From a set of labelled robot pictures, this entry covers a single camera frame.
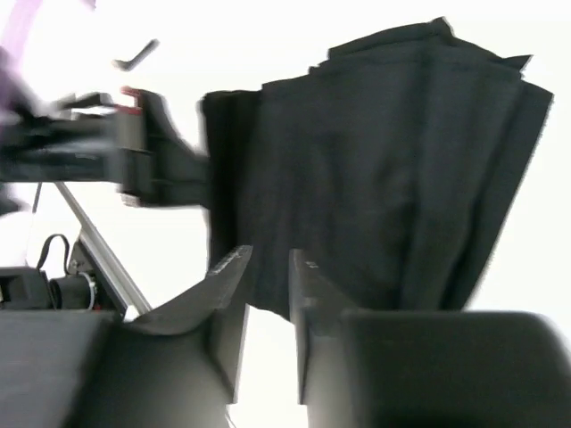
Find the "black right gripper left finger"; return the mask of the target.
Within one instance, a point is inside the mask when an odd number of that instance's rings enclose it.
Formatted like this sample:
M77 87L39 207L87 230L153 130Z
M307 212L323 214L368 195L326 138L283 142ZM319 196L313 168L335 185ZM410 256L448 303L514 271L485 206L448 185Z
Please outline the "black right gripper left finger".
M125 323L109 312L1 314L4 427L223 427L239 376L251 248Z

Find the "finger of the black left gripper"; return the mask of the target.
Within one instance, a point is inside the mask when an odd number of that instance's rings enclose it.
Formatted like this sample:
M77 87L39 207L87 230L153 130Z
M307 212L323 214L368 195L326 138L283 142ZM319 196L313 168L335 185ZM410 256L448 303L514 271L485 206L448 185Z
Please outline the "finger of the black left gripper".
M209 161L179 135L170 121L164 98L140 91L146 149L151 154L151 192L140 198L148 208L210 206Z

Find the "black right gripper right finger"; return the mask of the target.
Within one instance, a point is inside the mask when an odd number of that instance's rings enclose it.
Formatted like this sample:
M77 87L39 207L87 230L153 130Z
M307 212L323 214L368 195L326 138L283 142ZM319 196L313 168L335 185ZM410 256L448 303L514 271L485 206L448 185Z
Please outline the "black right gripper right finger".
M528 312L363 309L289 259L299 400L311 427L567 427L570 364Z

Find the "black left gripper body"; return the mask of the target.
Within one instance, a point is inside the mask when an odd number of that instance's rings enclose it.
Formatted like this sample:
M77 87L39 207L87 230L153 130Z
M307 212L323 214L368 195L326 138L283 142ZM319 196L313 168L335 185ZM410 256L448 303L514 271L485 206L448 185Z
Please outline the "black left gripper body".
M153 194L153 161L146 150L140 92L121 89L124 101L92 93L58 105L59 111L109 107L106 114L72 118L34 116L20 106L19 119L1 131L3 182L111 182L127 199Z

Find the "black pleated skirt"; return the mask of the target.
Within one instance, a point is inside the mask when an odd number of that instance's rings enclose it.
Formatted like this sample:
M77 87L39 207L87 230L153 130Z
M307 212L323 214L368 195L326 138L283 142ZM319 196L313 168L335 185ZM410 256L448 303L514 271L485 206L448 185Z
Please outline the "black pleated skirt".
M460 309L481 275L552 95L447 22L330 49L309 73L201 102L210 259L252 246L248 303L287 317L306 251L371 309Z

